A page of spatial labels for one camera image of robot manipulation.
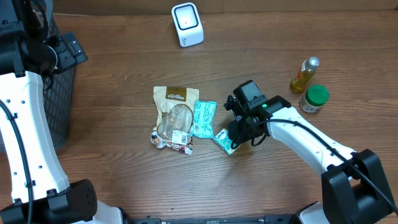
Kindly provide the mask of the teal tissue pack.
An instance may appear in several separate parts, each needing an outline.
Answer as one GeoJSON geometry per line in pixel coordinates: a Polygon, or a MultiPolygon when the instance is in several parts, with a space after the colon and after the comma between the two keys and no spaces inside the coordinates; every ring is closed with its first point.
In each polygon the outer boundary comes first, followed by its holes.
{"type": "Polygon", "coordinates": [[[232,153],[234,153],[235,150],[237,150],[238,148],[236,144],[231,146],[232,140],[230,140],[228,136],[228,130],[225,128],[223,128],[217,135],[215,135],[213,140],[229,156],[232,155],[232,153]]]}

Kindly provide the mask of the teal white snack packet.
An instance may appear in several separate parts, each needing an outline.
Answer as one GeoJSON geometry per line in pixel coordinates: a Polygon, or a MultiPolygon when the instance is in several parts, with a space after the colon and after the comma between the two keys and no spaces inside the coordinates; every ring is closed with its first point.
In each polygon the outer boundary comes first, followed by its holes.
{"type": "Polygon", "coordinates": [[[190,136],[201,139],[213,139],[213,122],[216,114],[217,102],[197,100],[193,108],[193,125],[190,136]]]}

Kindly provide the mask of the silver round ball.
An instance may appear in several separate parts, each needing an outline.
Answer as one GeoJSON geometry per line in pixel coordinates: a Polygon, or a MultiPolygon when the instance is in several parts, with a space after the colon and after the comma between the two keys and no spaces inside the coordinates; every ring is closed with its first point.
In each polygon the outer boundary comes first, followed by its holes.
{"type": "Polygon", "coordinates": [[[294,93],[302,93],[309,82],[314,76],[317,68],[320,65],[320,59],[318,57],[310,57],[306,59],[296,76],[290,81],[290,90],[294,93]]]}

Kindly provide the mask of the green lid white jar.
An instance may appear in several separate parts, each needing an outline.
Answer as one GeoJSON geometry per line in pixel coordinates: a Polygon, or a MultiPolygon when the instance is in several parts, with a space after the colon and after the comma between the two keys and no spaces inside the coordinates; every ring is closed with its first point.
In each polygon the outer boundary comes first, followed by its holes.
{"type": "Polygon", "coordinates": [[[323,85],[311,86],[299,101],[299,107],[306,113],[316,113],[328,100],[330,94],[323,85]]]}

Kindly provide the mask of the brown snack packet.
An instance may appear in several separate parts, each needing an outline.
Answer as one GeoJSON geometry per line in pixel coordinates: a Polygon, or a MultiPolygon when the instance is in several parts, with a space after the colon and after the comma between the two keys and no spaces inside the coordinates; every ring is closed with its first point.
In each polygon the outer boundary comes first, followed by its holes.
{"type": "Polygon", "coordinates": [[[193,108],[199,99],[198,89],[155,86],[153,99],[158,112],[156,126],[150,136],[152,144],[169,147],[184,154],[192,154],[193,108]]]}

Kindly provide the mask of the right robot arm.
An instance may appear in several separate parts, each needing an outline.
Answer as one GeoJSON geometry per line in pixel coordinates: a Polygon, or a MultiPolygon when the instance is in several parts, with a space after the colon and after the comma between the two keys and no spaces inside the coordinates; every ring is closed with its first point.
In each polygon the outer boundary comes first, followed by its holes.
{"type": "Polygon", "coordinates": [[[238,86],[224,107],[234,115],[228,124],[231,148],[272,137],[320,175],[321,202],[294,214],[267,215],[264,223],[377,223],[397,213],[381,161],[371,150],[356,152],[334,141],[283,97],[267,98],[252,80],[238,86]]]}

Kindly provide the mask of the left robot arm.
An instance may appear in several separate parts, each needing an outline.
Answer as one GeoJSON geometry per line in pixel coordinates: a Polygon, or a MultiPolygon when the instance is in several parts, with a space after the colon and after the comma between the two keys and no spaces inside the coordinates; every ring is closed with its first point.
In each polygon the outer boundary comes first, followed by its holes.
{"type": "Polygon", "coordinates": [[[131,223],[99,201],[88,179],[70,182],[53,146],[43,79],[87,57],[73,34],[51,34],[51,1],[1,2],[1,136],[13,202],[4,223],[131,223]]]}

